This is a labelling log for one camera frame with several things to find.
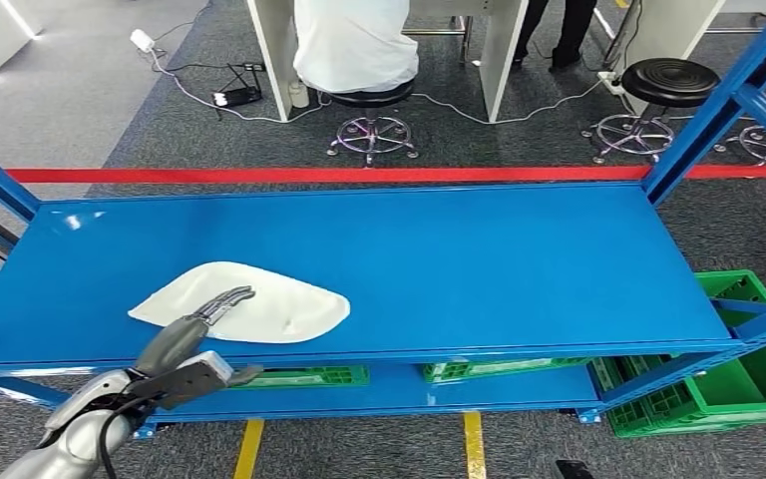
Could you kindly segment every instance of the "shelf top surface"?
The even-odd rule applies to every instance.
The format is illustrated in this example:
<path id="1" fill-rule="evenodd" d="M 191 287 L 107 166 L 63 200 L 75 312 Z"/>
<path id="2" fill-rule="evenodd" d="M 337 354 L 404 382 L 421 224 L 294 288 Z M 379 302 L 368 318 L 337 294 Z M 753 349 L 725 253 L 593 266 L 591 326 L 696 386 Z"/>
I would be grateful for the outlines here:
<path id="1" fill-rule="evenodd" d="M 134 359 L 158 329 L 127 311 L 220 260 L 351 302 L 310 341 L 204 343 L 230 358 L 732 341 L 636 185 L 354 190 L 45 204 L 0 271 L 0 364 Z"/>
<path id="2" fill-rule="evenodd" d="M 165 416 L 240 414 L 257 417 L 423 413 L 511 406 L 562 408 L 598 402 L 585 366 L 475 377 L 431 384 L 412 364 L 376 365 L 364 386 L 316 386 L 220 391 L 184 404 Z"/>

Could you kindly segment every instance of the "black device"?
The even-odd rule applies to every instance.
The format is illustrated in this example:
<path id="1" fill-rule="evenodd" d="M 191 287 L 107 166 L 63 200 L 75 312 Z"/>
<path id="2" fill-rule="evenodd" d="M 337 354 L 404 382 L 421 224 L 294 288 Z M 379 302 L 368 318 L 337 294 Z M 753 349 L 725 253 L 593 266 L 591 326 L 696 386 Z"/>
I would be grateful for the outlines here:
<path id="1" fill-rule="evenodd" d="M 582 461 L 559 460 L 555 466 L 554 474 L 557 479 L 594 479 Z"/>
<path id="2" fill-rule="evenodd" d="M 217 107 L 233 108 L 262 100 L 262 89 L 259 86 L 259 78 L 256 76 L 256 72 L 264 72 L 265 66 L 261 63 L 243 63 L 241 67 L 244 69 L 242 73 L 251 73 L 254 84 L 248 85 L 242 74 L 233 68 L 233 65 L 227 64 L 227 68 L 233 72 L 236 78 L 230 80 L 227 85 L 224 85 L 220 90 L 212 94 L 212 103 Z M 242 84 L 242 88 L 235 90 L 227 89 L 227 87 L 237 81 Z"/>

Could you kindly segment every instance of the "white cloth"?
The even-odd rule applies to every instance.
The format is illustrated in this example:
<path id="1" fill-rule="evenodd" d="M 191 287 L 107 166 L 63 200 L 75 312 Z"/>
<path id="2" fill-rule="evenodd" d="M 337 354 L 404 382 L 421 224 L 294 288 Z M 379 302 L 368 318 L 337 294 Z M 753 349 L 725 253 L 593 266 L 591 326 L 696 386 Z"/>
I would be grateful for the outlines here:
<path id="1" fill-rule="evenodd" d="M 402 35 L 409 0 L 295 0 L 303 82 L 328 93 L 385 92 L 415 78 L 418 44 Z"/>

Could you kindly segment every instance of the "white power cable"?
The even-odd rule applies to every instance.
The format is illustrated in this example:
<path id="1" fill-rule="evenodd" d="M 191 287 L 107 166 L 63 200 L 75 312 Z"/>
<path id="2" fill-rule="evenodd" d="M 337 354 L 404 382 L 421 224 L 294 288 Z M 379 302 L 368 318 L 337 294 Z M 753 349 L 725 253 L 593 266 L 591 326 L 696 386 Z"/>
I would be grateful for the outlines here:
<path id="1" fill-rule="evenodd" d="M 472 117 L 471 115 L 469 115 L 469 114 L 467 114 L 467 113 L 464 113 L 464 112 L 463 112 L 462 110 L 460 110 L 459 108 L 457 108 L 457 107 L 455 107 L 455 106 L 451 105 L 450 103 L 443 103 L 443 102 L 440 102 L 440 101 L 438 101 L 438 100 L 434 99 L 433 97 L 431 97 L 430 95 L 427 95 L 426 93 L 413 93 L 413 94 L 412 94 L 412 96 L 413 96 L 413 97 L 422 97 L 422 98 L 426 98 L 426 99 L 427 99 L 427 100 L 429 100 L 431 103 L 435 103 L 436 105 L 439 105 L 440 107 L 448 107 L 448 108 L 450 108 L 451 110 L 453 110 L 453 111 L 457 112 L 457 113 L 458 113 L 460 116 L 463 116 L 463 117 L 465 117 L 465 118 L 467 118 L 467 119 L 471 120 L 472 122 L 476 122 L 476 123 L 479 123 L 479 124 L 481 124 L 481 125 L 503 125 L 503 124 L 505 124 L 505 123 L 525 122 L 525 121 L 529 120 L 530 118 L 532 118 L 532 117 L 533 117 L 535 114 L 537 114 L 537 113 L 543 112 L 543 111 L 545 111 L 545 110 L 553 110 L 553 109 L 556 109 L 556 108 L 558 108 L 558 107 L 559 107 L 561 104 L 563 104 L 563 103 L 567 102 L 568 100 L 573 100 L 573 99 L 576 99 L 576 98 L 582 98 L 582 97 L 584 97 L 584 96 L 588 95 L 589 93 L 591 93 L 592 91 L 594 91 L 594 89 L 595 89 L 595 88 L 597 88 L 597 86 L 598 86 L 598 85 L 600 85 L 600 81 L 598 81 L 598 82 L 597 82 L 597 83 L 595 83 L 594 85 L 591 85 L 591 87 L 590 87 L 588 90 L 584 91 L 583 93 L 581 93 L 581 94 L 579 94 L 579 95 L 571 95 L 570 97 L 565 97 L 565 98 L 563 98 L 563 99 L 559 100 L 558 102 L 554 103 L 553 105 L 550 105 L 549 107 L 541 107 L 541 108 L 538 108 L 538 109 L 536 109 L 536 110 L 533 110 L 533 111 L 531 111 L 531 112 L 530 112 L 528 115 L 526 115 L 525 117 L 521 117 L 521 118 L 512 118 L 512 119 L 510 119 L 510 120 L 501 120 L 500 122 L 495 122 L 495 123 L 491 123 L 491 122 L 487 122 L 487 121 L 484 121 L 484 120 L 480 120 L 479 118 L 474 118 L 474 117 Z"/>
<path id="2" fill-rule="evenodd" d="M 217 107 L 216 105 L 214 105 L 214 104 L 212 104 L 210 102 L 206 102 L 206 101 L 202 100 L 201 98 L 193 95 L 192 93 L 187 91 L 186 88 L 184 88 L 184 85 L 181 83 L 181 79 L 178 78 L 177 75 L 175 75 L 174 73 L 171 73 L 171 72 L 167 71 L 165 68 L 163 68 L 163 66 L 160 64 L 160 58 L 158 58 L 157 52 L 154 49 L 151 50 L 151 56 L 154 58 L 154 63 L 157 65 L 157 69 L 160 70 L 160 72 L 163 73 L 164 75 L 169 75 L 170 77 L 175 79 L 175 83 L 178 85 L 178 89 L 181 90 L 181 92 L 183 92 L 184 95 L 192 98 L 193 100 L 199 102 L 200 104 L 202 104 L 202 105 L 204 105 L 206 107 L 210 107 L 210 108 L 212 108 L 214 110 L 220 110 L 220 111 L 223 111 L 223 112 L 228 112 L 230 114 L 233 114 L 233 115 L 236 115 L 236 116 L 240 117 L 241 119 L 243 119 L 243 120 L 245 120 L 247 122 L 260 121 L 260 122 L 277 123 L 277 124 L 281 124 L 281 125 L 284 124 L 284 123 L 292 123 L 292 122 L 294 122 L 296 120 L 300 120 L 301 118 L 309 115 L 310 113 L 317 112 L 317 111 L 321 110 L 322 108 L 330 105 L 330 103 L 326 103 L 325 104 L 325 103 L 321 102 L 321 93 L 319 92 L 319 94 L 318 94 L 318 106 L 317 107 L 313 108 L 312 110 L 308 110 L 308 111 L 306 111 L 306 112 L 298 115 L 297 117 L 295 117 L 295 118 L 293 118 L 291 120 L 288 120 L 286 122 L 281 122 L 280 120 L 274 120 L 273 118 L 246 117 L 245 115 L 243 115 L 242 113 L 240 113 L 240 112 L 238 112 L 236 110 L 231 110 L 230 108 Z"/>
<path id="3" fill-rule="evenodd" d="M 687 116 L 684 116 L 684 117 L 668 117 L 668 120 L 691 120 L 692 118 L 694 118 L 694 115 L 687 115 Z M 744 122 L 755 122 L 756 121 L 756 119 L 752 118 L 752 117 L 738 117 L 738 120 L 741 120 L 741 121 L 744 121 Z"/>
<path id="4" fill-rule="evenodd" d="M 243 120 L 245 120 L 247 122 L 261 121 L 261 122 L 270 122 L 270 123 L 277 123 L 277 124 L 292 123 L 294 121 L 300 120 L 301 118 L 309 115 L 310 113 L 317 112 L 317 111 L 323 109 L 324 107 L 328 107 L 328 106 L 330 106 L 331 103 L 333 103 L 332 101 L 328 102 L 328 103 L 323 103 L 322 102 L 321 92 L 318 92 L 318 107 L 313 108 L 312 110 L 306 111 L 306 112 L 298 115 L 297 117 L 295 117 L 295 118 L 293 118 L 293 119 L 291 119 L 291 120 L 289 120 L 287 122 L 281 122 L 280 120 L 274 120 L 273 118 L 265 118 L 265 117 L 246 117 L 245 115 L 241 114 L 240 112 L 238 112 L 236 110 L 231 110 L 229 108 L 223 108 L 223 107 L 217 107 L 216 105 L 214 105 L 214 104 L 212 104 L 210 102 L 204 101 L 201 98 L 193 95 L 186 88 L 184 88 L 184 85 L 181 83 L 181 79 L 178 78 L 177 75 L 175 75 L 174 73 L 169 72 L 165 68 L 163 68 L 163 66 L 160 64 L 160 58 L 157 56 L 157 52 L 154 49 L 151 50 L 151 56 L 154 59 L 155 65 L 157 65 L 157 69 L 161 73 L 163 73 L 164 75 L 168 75 L 168 76 L 172 77 L 175 80 L 175 84 L 178 85 L 178 89 L 181 90 L 181 92 L 184 95 L 192 98 L 193 100 L 199 102 L 200 104 L 202 104 L 202 105 L 204 105 L 206 107 L 210 107 L 210 108 L 212 108 L 214 110 L 220 110 L 220 111 L 223 111 L 223 112 L 228 112 L 230 114 L 233 114 L 233 115 L 236 115 L 236 116 L 240 117 L 241 119 L 243 119 Z M 525 121 L 529 120 L 534 115 L 536 115 L 536 114 L 538 114 L 540 112 L 543 112 L 543 111 L 546 111 L 546 110 L 556 109 L 561 104 L 563 104 L 563 103 L 565 103 L 565 102 L 567 102 L 569 100 L 574 100 L 574 99 L 577 99 L 577 98 L 582 98 L 582 97 L 588 95 L 589 93 L 594 91 L 594 89 L 597 88 L 598 85 L 600 85 L 600 81 L 598 81 L 597 83 L 592 85 L 588 90 L 586 90 L 585 92 L 583 92 L 583 93 L 581 93 L 579 95 L 571 95 L 569 97 L 565 97 L 565 98 L 559 100 L 558 102 L 554 103 L 553 105 L 550 105 L 549 107 L 541 107 L 541 108 L 538 108 L 536 110 L 533 110 L 528 115 L 526 115 L 525 117 L 513 118 L 513 119 L 510 119 L 510 120 L 502 120 L 500 122 L 495 122 L 495 123 L 487 122 L 487 121 L 484 121 L 484 120 L 480 120 L 479 118 L 472 117 L 471 115 L 469 115 L 467 113 L 464 113 L 462 110 L 460 110 L 459 108 L 455 107 L 454 105 L 451 105 L 450 103 L 440 102 L 440 101 L 436 100 L 435 98 L 433 98 L 430 95 L 427 95 L 425 93 L 413 93 L 412 96 L 413 97 L 426 98 L 431 103 L 434 103 L 434 104 L 439 105 L 441 107 L 450 108 L 453 111 L 455 111 L 456 113 L 458 113 L 459 115 L 461 115 L 461 116 L 463 116 L 463 117 L 465 117 L 465 118 L 467 118 L 467 119 L 469 119 L 469 120 L 471 120 L 473 122 L 479 123 L 481 125 L 490 125 L 491 126 L 491 125 L 503 125 L 503 124 L 506 124 L 506 123 L 525 122 Z"/>

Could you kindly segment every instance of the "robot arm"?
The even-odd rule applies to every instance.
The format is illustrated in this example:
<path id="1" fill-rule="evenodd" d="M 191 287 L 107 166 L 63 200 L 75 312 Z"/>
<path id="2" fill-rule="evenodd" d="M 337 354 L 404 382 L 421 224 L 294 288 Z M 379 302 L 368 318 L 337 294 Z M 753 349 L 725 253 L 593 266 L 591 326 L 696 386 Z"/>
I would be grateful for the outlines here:
<path id="1" fill-rule="evenodd" d="M 161 407 L 172 409 L 197 397 L 245 384 L 262 368 L 234 371 L 218 354 L 196 354 L 209 327 L 241 301 L 250 286 L 226 291 L 193 314 L 166 326 L 132 368 L 102 373 L 63 403 L 45 423 L 37 447 L 14 462 L 0 479 L 89 479 L 102 462 L 112 478 L 116 452 Z"/>

